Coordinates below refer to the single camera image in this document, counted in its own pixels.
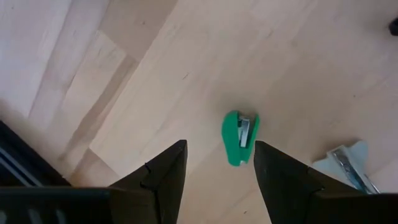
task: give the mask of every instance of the floor plank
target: floor plank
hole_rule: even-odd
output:
[[[100,29],[139,62],[176,2],[177,0],[113,0]]]
[[[107,187],[119,179],[95,153],[87,150],[69,182],[76,187]]]
[[[45,131],[67,94],[108,3],[109,0],[72,1],[29,113],[28,122],[35,131],[24,138],[33,148],[40,147],[45,138]]]
[[[0,118],[28,136],[26,121],[71,0],[0,1]]]
[[[55,113],[46,138],[37,149],[42,157],[63,175],[73,166],[60,162],[68,146],[89,130],[113,97],[134,61],[102,32],[97,32],[68,89],[65,99]],[[87,114],[90,119],[83,122]]]

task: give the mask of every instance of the silver metal piece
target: silver metal piece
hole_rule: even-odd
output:
[[[378,194],[378,189],[364,172],[367,157],[368,145],[358,141],[351,147],[340,146],[327,152],[326,159],[314,162],[313,166],[364,193]]]
[[[28,170],[24,168],[24,166],[20,165],[18,161],[16,161],[7,151],[0,147],[0,164],[3,165],[10,173],[12,173],[19,181],[21,181],[25,186],[32,187],[27,179],[32,181],[36,186],[43,187],[43,184],[37,180]]]
[[[239,117],[240,126],[238,127],[239,145],[246,147],[248,143],[250,119],[244,116]]]

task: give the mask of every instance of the black object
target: black object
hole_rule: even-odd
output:
[[[186,163],[187,142],[180,140],[108,188],[1,188],[0,224],[173,224],[177,222]]]
[[[261,141],[254,168],[273,224],[398,223],[397,194],[364,194]]]
[[[390,23],[390,25],[388,26],[388,29],[390,30],[391,35],[398,36],[398,18],[394,19]]]
[[[18,135],[0,121],[0,186],[70,186]]]

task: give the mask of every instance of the wooden floor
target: wooden floor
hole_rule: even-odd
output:
[[[105,186],[188,140],[179,223],[269,223],[252,161],[231,167],[231,110],[311,164],[369,144],[398,192],[394,0],[0,0],[0,118],[79,186]]]

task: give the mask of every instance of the metal object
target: metal object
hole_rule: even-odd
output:
[[[364,171],[367,157],[368,145],[358,141],[351,147],[339,146],[327,152],[326,159],[314,162],[313,167],[366,194],[379,194]]]
[[[244,116],[240,116],[238,119],[238,136],[239,136],[239,145],[241,147],[246,147],[248,143],[249,128],[250,128],[250,119]]]

